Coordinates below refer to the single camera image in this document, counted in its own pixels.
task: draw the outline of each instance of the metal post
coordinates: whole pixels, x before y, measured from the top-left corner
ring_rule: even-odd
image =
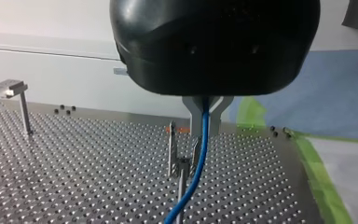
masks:
[[[28,116],[28,108],[27,108],[27,101],[25,100],[25,93],[22,92],[20,94],[20,108],[21,108],[21,115],[22,115],[22,125],[24,126],[24,132],[26,134],[31,134],[31,125],[30,119]]]
[[[181,159],[179,161],[179,168],[180,168],[180,178],[179,178],[179,190],[178,190],[178,202],[182,199],[183,195],[185,195],[186,192],[186,181],[188,178],[188,172],[189,172],[189,159]],[[183,216],[184,211],[182,210],[179,215],[176,217],[176,224],[183,224]]]
[[[28,90],[28,85],[20,80],[7,79],[0,82],[0,94],[2,94],[3,98],[10,99],[16,95],[20,96],[20,108],[24,132],[26,134],[31,134],[30,118],[28,116],[27,101],[25,100],[26,90]]]

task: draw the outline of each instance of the green tape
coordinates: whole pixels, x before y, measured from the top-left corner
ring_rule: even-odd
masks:
[[[245,96],[238,108],[237,124],[265,127],[264,115],[266,111],[266,108],[258,103],[254,97]]]
[[[296,143],[324,223],[352,224],[351,216],[312,143],[298,133]]]
[[[258,103],[254,97],[243,97],[238,109],[237,124],[239,127],[263,128],[266,126],[264,121],[266,112],[266,108]],[[310,189],[318,204],[324,223],[352,224],[351,216],[337,193],[324,163],[312,143],[305,136],[331,140],[333,138],[303,134],[289,129],[287,129],[287,132],[290,132],[296,139],[300,158],[309,178]],[[334,140],[358,143],[358,140],[341,138],[334,138]]]

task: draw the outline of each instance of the metal pin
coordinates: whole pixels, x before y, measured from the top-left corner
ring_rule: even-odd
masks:
[[[175,138],[175,122],[170,123],[170,143],[169,143],[169,158],[168,158],[168,176],[177,175],[177,144]]]

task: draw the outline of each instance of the black plastic housing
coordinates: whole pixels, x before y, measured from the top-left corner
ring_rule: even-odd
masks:
[[[111,0],[130,77],[169,95],[258,95],[298,75],[319,0]]]

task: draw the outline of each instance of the metal clamp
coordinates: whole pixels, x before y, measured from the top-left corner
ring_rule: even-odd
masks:
[[[2,98],[10,99],[16,95],[20,95],[20,108],[22,115],[22,124],[24,126],[24,132],[31,134],[30,119],[28,116],[27,102],[25,99],[25,91],[28,90],[28,85],[23,81],[8,79],[0,82],[0,94]]]
[[[233,102],[233,96],[215,96],[210,97],[210,128],[209,135],[219,134],[221,116],[223,111]],[[183,104],[190,111],[190,133],[192,136],[202,136],[202,97],[184,96]]]
[[[186,192],[186,181],[190,175],[193,175],[200,158],[200,137],[197,138],[193,146],[193,157],[190,158],[179,158],[177,143],[176,143],[176,129],[175,123],[170,123],[170,143],[169,143],[169,154],[168,154],[168,176],[180,177],[178,180],[178,202],[182,199]],[[176,218],[176,223],[183,223],[184,212],[182,211]]]

